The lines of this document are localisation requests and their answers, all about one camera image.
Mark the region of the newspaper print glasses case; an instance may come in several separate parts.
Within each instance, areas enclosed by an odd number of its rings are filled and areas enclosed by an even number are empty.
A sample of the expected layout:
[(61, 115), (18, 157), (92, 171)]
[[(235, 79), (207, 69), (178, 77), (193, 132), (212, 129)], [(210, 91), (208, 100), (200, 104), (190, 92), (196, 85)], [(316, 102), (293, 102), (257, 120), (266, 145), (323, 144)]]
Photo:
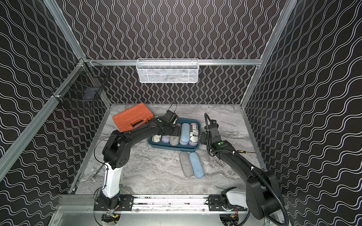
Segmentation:
[(196, 123), (190, 124), (189, 141), (199, 142), (199, 125)]

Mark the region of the lavender fabric glasses case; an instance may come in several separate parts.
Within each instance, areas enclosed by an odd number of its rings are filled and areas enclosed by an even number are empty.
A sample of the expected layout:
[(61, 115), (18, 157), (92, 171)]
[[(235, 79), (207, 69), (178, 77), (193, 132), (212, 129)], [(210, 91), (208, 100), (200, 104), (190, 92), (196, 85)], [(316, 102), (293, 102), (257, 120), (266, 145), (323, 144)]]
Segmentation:
[(198, 142), (190, 141), (190, 142), (189, 142), (189, 145), (194, 147), (194, 146), (197, 146), (197, 145), (198, 145)]
[(165, 144), (170, 142), (170, 136), (166, 135), (166, 136), (162, 136), (161, 141)]

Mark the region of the cream map print glasses case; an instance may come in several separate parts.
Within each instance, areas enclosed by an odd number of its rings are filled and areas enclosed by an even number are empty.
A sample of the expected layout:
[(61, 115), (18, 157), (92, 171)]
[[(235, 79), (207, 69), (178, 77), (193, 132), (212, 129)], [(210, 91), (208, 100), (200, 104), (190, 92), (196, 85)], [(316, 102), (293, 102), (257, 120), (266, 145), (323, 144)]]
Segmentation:
[(162, 140), (162, 135), (154, 135), (152, 137), (152, 142), (159, 143)]

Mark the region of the light blue glasses case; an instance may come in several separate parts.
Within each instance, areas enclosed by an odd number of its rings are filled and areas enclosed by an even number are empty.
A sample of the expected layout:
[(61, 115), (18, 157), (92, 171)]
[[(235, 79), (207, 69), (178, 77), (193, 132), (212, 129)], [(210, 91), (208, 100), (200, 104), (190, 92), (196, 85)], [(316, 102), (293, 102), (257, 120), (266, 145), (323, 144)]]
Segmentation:
[(200, 161), (198, 154), (196, 152), (190, 153), (189, 159), (192, 165), (194, 176), (196, 178), (202, 178), (204, 176), (204, 169), (202, 167), (202, 163)]
[(179, 143), (183, 146), (186, 146), (189, 143), (189, 139), (190, 139), (190, 124), (183, 123), (181, 125), (181, 135)]

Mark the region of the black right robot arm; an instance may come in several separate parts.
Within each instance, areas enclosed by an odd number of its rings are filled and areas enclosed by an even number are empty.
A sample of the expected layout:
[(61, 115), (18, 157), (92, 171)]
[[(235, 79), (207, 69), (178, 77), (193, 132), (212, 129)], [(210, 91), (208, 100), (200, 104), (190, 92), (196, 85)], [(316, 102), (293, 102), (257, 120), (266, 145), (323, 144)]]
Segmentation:
[(210, 156), (228, 164), (246, 185), (246, 208), (257, 219), (266, 218), (278, 226), (288, 226), (289, 218), (282, 198), (280, 185), (271, 171), (263, 171), (249, 162), (233, 145), (222, 140), (216, 120), (205, 114), (205, 131), (201, 144), (206, 145)]

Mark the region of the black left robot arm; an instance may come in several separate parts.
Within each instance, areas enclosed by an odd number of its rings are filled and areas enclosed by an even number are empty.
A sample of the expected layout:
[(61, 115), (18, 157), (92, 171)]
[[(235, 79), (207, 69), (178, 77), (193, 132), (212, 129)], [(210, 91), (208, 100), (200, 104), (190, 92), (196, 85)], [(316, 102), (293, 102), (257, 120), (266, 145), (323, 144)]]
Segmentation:
[(104, 185), (100, 190), (96, 202), (108, 210), (119, 207), (120, 177), (122, 168), (130, 159), (131, 148), (154, 135), (178, 136), (181, 126), (178, 125), (179, 117), (175, 112), (167, 110), (163, 116), (150, 119), (148, 122), (130, 131), (113, 131), (103, 148), (103, 161), (106, 167)]

